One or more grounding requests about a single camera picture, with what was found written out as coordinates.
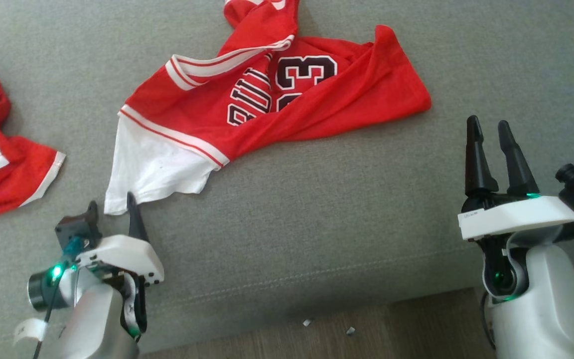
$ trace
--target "robotic arm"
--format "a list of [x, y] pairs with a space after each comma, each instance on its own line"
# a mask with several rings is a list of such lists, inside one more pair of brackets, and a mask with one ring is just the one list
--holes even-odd
[[[128, 235], [102, 237], [98, 211], [66, 216], [55, 228], [61, 259], [28, 281], [30, 304], [46, 312], [73, 307], [57, 342], [58, 359], [137, 359], [146, 331], [145, 289], [164, 280], [162, 263], [148, 240], [141, 212], [128, 194]], [[35, 351], [35, 359], [41, 341]]]
[[499, 359], [574, 359], [574, 268], [560, 241], [574, 239], [574, 166], [556, 174], [565, 189], [542, 196], [506, 121], [499, 123], [509, 188], [498, 193], [482, 149], [479, 120], [467, 120], [465, 194], [458, 215], [462, 238], [483, 254], [487, 291]]

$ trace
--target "gray upholstery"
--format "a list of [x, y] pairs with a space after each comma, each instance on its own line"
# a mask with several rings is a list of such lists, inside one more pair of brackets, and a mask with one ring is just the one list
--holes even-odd
[[[44, 198], [0, 215], [0, 358], [39, 316], [29, 275], [59, 256], [54, 225], [103, 202], [116, 113], [172, 54], [210, 58], [230, 33], [220, 0], [0, 0], [4, 131], [68, 157]], [[369, 41], [391, 26], [432, 95], [407, 120], [274, 145], [212, 175], [200, 195], [146, 204], [166, 268], [147, 292], [144, 352], [287, 318], [479, 284], [476, 245], [458, 238], [465, 119], [478, 114], [506, 188], [496, 124], [510, 121], [544, 192], [574, 162], [574, 1], [303, 0], [301, 34]], [[102, 218], [105, 234], [127, 216]], [[67, 320], [55, 312], [46, 340]]]

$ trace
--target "wooden floor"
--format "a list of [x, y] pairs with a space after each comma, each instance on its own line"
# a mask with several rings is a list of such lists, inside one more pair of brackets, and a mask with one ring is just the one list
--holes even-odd
[[[473, 289], [289, 323], [144, 359], [494, 359]], [[353, 336], [345, 334], [355, 328]]]

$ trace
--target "black cable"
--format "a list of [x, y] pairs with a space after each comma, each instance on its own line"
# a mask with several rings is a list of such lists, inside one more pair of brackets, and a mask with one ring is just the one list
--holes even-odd
[[490, 334], [490, 331], [488, 330], [488, 325], [487, 325], [487, 321], [486, 321], [486, 311], [485, 311], [485, 307], [486, 307], [486, 301], [488, 298], [488, 293], [484, 292], [484, 294], [482, 295], [482, 298], [480, 300], [480, 317], [482, 319], [482, 327], [484, 329], [484, 333], [487, 336], [487, 340], [488, 343], [490, 344], [490, 347], [493, 348], [493, 350], [495, 350], [495, 342], [493, 341], [493, 338]]
[[[43, 319], [43, 321], [45, 321], [46, 324], [48, 323], [48, 321], [50, 321], [50, 314], [52, 314], [52, 307], [54, 307], [54, 300], [55, 298], [57, 298], [57, 291], [59, 291], [59, 282], [61, 282], [61, 276], [59, 276], [54, 282], [54, 291], [52, 292], [52, 300], [50, 300], [50, 305], [48, 305], [48, 311], [46, 312], [46, 316]], [[32, 359], [39, 358], [39, 352], [41, 351], [41, 343], [43, 343], [43, 341], [39, 341], [37, 343], [36, 348], [34, 348], [34, 356], [32, 357]]]

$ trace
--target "gray fabric surface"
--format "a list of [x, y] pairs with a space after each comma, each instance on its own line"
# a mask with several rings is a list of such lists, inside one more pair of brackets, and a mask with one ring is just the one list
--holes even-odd
[[[0, 216], [0, 358], [29, 357], [11, 332], [38, 316], [29, 275], [59, 256], [54, 225], [103, 201], [116, 113], [174, 53], [210, 58], [230, 33], [220, 0], [0, 0], [4, 131], [68, 157], [44, 198]], [[479, 283], [480, 253], [458, 238], [465, 118], [487, 157], [508, 120], [544, 192], [574, 162], [574, 1], [304, 0], [301, 34], [369, 41], [391, 26], [433, 98], [408, 120], [252, 153], [201, 195], [143, 206], [166, 281], [148, 295], [144, 352], [287, 318]], [[105, 234], [127, 217], [102, 218]], [[574, 253], [574, 243], [570, 244]], [[54, 314], [46, 355], [68, 311]]]

